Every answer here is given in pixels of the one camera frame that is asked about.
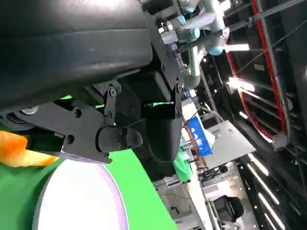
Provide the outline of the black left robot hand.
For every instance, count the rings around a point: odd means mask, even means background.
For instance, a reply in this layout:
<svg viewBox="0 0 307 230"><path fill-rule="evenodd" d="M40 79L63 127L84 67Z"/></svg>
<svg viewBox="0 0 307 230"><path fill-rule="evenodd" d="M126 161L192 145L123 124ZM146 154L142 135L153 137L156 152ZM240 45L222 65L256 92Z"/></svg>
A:
<svg viewBox="0 0 307 230"><path fill-rule="evenodd" d="M183 75L140 0L0 3L0 160L109 164L132 150L152 182L172 176Z"/></svg>

